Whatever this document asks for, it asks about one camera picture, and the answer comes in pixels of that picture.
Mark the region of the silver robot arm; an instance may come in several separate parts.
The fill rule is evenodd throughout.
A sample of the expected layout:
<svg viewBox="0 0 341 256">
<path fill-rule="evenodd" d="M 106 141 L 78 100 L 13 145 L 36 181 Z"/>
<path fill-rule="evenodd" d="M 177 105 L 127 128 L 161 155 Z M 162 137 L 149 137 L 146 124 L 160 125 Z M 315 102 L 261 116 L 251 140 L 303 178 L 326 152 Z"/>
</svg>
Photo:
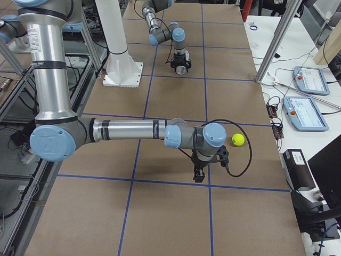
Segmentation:
<svg viewBox="0 0 341 256">
<path fill-rule="evenodd" d="M 179 75 L 186 74 L 191 69 L 189 52 L 186 49 L 186 34 L 184 29 L 177 23 L 171 22 L 169 25 L 160 27 L 163 23 L 156 14 L 173 5 L 173 1 L 144 1 L 142 6 L 142 16 L 149 28 L 149 42 L 152 46 L 159 45 L 166 41 L 171 41 L 174 55 L 169 60 L 170 67 Z"/>
<path fill-rule="evenodd" d="M 72 110 L 62 30 L 80 19 L 80 1 L 17 1 L 18 15 L 27 27 L 39 113 L 30 146 L 40 158 L 59 162 L 81 146 L 101 140 L 162 139 L 166 147 L 189 149 L 194 181 L 202 182 L 204 167 L 228 166 L 225 128 L 210 122 L 189 127 L 173 120 L 100 120 L 80 118 Z"/>
</svg>

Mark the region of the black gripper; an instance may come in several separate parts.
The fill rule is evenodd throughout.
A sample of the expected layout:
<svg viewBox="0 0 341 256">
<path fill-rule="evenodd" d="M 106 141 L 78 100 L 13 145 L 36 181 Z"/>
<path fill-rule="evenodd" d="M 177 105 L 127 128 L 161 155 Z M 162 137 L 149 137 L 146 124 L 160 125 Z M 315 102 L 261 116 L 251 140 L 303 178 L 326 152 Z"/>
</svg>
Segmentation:
<svg viewBox="0 0 341 256">
<path fill-rule="evenodd" d="M 206 167 L 210 161 L 210 157 L 203 155 L 198 150 L 193 150 L 191 155 L 191 161 L 194 164 L 194 181 L 202 183 L 205 179 L 204 167 Z"/>
<path fill-rule="evenodd" d="M 189 69 L 192 68 L 191 60 L 185 59 L 185 53 L 183 54 L 174 54 L 173 59 L 170 61 L 170 67 L 176 71 L 177 66 L 185 66 L 186 72 L 189 72 Z"/>
</svg>

